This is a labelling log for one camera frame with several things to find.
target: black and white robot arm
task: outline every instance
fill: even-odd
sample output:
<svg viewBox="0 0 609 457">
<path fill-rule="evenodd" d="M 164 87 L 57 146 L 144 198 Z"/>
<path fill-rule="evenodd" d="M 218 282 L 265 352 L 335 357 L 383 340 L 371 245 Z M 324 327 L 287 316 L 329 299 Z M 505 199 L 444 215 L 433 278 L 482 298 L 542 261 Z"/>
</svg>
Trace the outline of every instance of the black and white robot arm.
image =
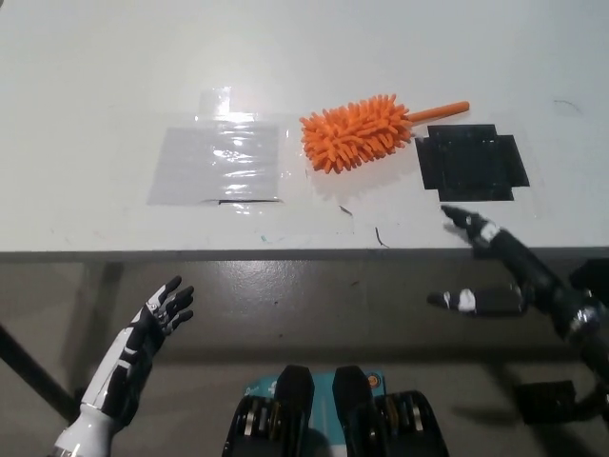
<svg viewBox="0 0 609 457">
<path fill-rule="evenodd" d="M 159 288 L 116 336 L 83 396 L 80 416 L 59 436 L 50 457 L 110 455 L 112 437 L 137 411 L 154 355 L 193 316 L 187 307 L 194 288 L 172 294 L 181 282 L 177 276 Z"/>
</svg>

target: table leg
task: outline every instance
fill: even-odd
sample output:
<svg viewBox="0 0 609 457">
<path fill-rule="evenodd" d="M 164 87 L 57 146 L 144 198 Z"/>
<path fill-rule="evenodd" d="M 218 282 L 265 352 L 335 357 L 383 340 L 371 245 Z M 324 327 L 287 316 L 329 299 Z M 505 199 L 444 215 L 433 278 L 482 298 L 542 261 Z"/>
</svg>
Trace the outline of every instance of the table leg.
<svg viewBox="0 0 609 457">
<path fill-rule="evenodd" d="M 69 423 L 79 414 L 79 402 L 69 395 L 10 334 L 0 326 L 0 358 Z"/>
</svg>

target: robotic hand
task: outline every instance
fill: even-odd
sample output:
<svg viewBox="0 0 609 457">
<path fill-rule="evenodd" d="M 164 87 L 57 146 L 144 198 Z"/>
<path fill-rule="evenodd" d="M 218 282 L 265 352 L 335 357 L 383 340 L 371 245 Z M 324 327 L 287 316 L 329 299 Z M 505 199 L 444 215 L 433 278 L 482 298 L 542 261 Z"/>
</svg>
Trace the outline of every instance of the robotic hand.
<svg viewBox="0 0 609 457">
<path fill-rule="evenodd" d="M 128 426 L 152 370 L 152 358 L 167 336 L 193 316 L 193 287 L 169 297 L 182 278 L 159 288 L 116 336 L 93 375 L 80 416 L 59 436 L 50 457 L 108 457 L 112 437 Z"/>
<path fill-rule="evenodd" d="M 470 317 L 522 316 L 531 306 L 548 315 L 558 336 L 580 354 L 583 363 L 599 379 L 598 388 L 579 404 L 575 403 L 575 391 L 571 387 L 571 391 L 562 393 L 570 397 L 569 402 L 556 402 L 550 398 L 548 404 L 554 404 L 553 407 L 557 403 L 571 404 L 568 411 L 562 412 L 562 422 L 587 420 L 601 413 L 609 424 L 609 325 L 605 305 L 590 293 L 565 285 L 509 231 L 464 209 L 442 206 L 442 210 L 455 226 L 465 230 L 475 248 L 482 248 L 501 260 L 513 274 L 516 284 L 508 288 L 436 292 L 427 297 L 427 302 Z M 530 391 L 538 396 L 538 403 L 540 392 L 547 393 L 551 384 L 543 383 L 539 388 L 529 385 Z M 558 384 L 554 386 L 556 391 L 560 387 Z M 553 407 L 549 407 L 545 415 L 534 411 L 538 422 L 548 419 L 558 422 L 556 417 L 559 415 Z"/>
</svg>

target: white table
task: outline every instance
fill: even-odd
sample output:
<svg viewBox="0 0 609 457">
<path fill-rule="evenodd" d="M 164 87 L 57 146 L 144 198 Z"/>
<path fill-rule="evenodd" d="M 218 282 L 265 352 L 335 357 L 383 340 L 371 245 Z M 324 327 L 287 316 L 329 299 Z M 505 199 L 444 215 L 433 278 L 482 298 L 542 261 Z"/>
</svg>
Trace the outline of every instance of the white table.
<svg viewBox="0 0 609 457">
<path fill-rule="evenodd" d="M 422 187 L 414 144 L 338 176 L 300 152 L 300 116 L 392 92 L 414 110 L 469 100 L 443 122 L 515 135 L 531 187 L 467 208 L 533 248 L 606 255 L 608 20 L 603 0 L 6 0 L 0 258 L 463 250 Z M 231 111 L 292 133 L 283 202 L 150 205 L 167 128 L 192 122 L 220 87 L 232 87 Z"/>
</svg>

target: duster bristle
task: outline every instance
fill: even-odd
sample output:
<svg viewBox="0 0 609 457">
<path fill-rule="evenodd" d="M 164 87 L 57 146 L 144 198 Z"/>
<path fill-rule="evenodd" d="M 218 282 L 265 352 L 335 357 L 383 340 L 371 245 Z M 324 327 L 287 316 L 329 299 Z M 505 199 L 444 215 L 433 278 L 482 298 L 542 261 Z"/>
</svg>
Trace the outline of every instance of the duster bristle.
<svg viewBox="0 0 609 457">
<path fill-rule="evenodd" d="M 395 94 L 378 95 L 301 118 L 304 152 L 313 168 L 340 173 L 402 148 L 410 140 L 412 122 L 408 109 L 395 100 Z"/>
</svg>

